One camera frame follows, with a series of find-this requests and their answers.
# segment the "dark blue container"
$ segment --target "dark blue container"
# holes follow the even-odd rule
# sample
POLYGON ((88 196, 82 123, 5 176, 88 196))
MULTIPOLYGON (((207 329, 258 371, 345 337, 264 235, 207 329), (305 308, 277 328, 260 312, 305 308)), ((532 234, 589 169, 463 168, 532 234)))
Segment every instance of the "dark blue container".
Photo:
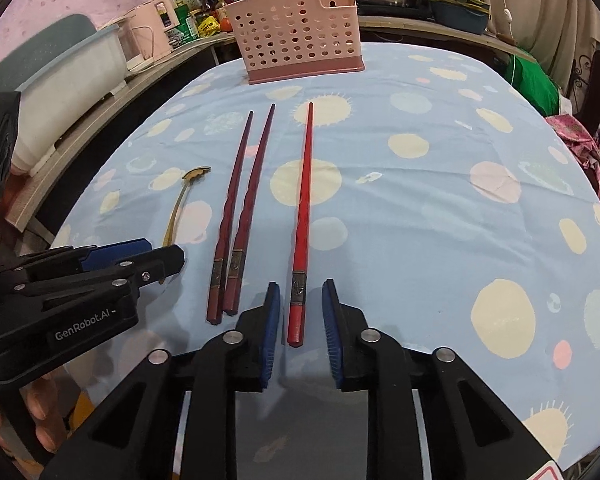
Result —
POLYGON ((483 34, 489 23, 489 4, 478 0, 429 0, 436 22, 445 27, 483 34))
POLYGON ((430 4, 436 22, 445 25, 445 27, 474 34, 483 34, 489 23, 489 15, 478 10, 471 10, 446 2, 431 2, 430 4))

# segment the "plastic container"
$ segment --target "plastic container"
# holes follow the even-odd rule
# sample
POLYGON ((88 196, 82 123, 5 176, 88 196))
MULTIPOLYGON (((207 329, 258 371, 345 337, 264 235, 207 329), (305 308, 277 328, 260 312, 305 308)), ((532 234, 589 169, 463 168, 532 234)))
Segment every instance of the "plastic container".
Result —
POLYGON ((56 140, 108 92, 123 86, 125 75, 118 26, 109 25, 16 88, 20 113, 11 172, 35 174, 53 154, 56 140))
POLYGON ((490 6, 484 2, 463 3, 452 0, 429 0, 431 12, 437 23, 445 27, 484 34, 490 17, 490 6))
POLYGON ((250 84, 365 69, 356 0, 239 0, 226 11, 250 84))

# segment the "utensil holder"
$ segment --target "utensil holder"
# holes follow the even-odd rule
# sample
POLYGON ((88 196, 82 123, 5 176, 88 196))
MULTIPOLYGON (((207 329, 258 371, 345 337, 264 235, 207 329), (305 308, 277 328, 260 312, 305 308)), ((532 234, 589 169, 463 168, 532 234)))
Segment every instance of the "utensil holder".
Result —
POLYGON ((226 10, 250 84, 365 69, 356 0, 239 0, 226 10))

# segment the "golden spoon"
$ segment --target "golden spoon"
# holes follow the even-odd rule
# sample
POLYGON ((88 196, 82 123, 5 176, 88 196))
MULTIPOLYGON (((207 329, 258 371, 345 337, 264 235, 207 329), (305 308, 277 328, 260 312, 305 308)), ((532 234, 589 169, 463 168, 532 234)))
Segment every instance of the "golden spoon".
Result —
POLYGON ((163 247, 168 247, 170 245, 173 245, 173 232, 175 229, 176 216, 178 215, 178 209, 180 208, 180 202, 182 202, 182 199, 184 198, 184 195, 187 192, 187 189, 189 189, 189 187, 191 186, 191 184, 193 184, 193 182, 195 180, 197 180, 199 177, 203 176, 204 174, 208 173, 209 171, 211 171, 211 168, 209 166, 200 166, 199 168, 196 168, 195 170, 187 171, 187 173, 185 173, 183 175, 182 191, 180 192, 180 195, 179 195, 178 199, 176 200, 176 205, 173 206, 173 211, 171 211, 171 218, 169 218, 169 224, 167 225, 167 232, 165 232, 164 240, 162 242, 163 247))

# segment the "table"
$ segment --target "table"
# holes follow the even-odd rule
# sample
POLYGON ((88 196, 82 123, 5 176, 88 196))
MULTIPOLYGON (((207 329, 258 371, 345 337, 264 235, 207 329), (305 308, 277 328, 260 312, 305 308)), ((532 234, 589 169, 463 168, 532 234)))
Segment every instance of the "table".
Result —
POLYGON ((236 222, 271 102, 240 309, 259 305, 270 281, 288 305, 311 101, 305 343, 280 343, 266 393, 238 397, 240 477, 363 478, 365 396, 339 393, 330 377, 320 314, 328 278, 404 346, 454 349, 566 468, 600 444, 598 198, 554 131, 486 65, 426 47, 362 48, 364 72, 255 86, 241 60, 222 64, 116 150, 56 246, 138 237, 157 246, 181 176, 212 171, 180 213, 182 273, 145 287, 141 322, 68 368, 100 402, 152 349, 191 351, 234 326, 204 321, 208 284, 244 121, 253 110, 236 222))
MULTIPOLYGON (((379 16, 360 16, 360 28, 372 32, 407 34, 411 37, 445 41, 453 49, 453 42, 461 42, 470 47, 480 48, 501 56, 509 54, 533 60, 526 52, 510 46, 503 41, 487 35, 478 36, 433 22, 379 16)), ((196 41, 177 50, 147 72, 135 76, 120 92, 110 96, 83 116, 71 127, 57 146, 56 152, 41 170, 27 180, 24 188, 14 200, 6 215, 6 221, 18 231, 24 232, 27 227, 47 243, 53 241, 53 235, 43 226, 35 215, 64 172, 70 167, 77 155, 91 140, 99 134, 125 107, 129 106, 140 94, 156 84, 169 72, 176 70, 181 64, 208 48, 232 44, 232 34, 220 34, 208 40, 196 41)))

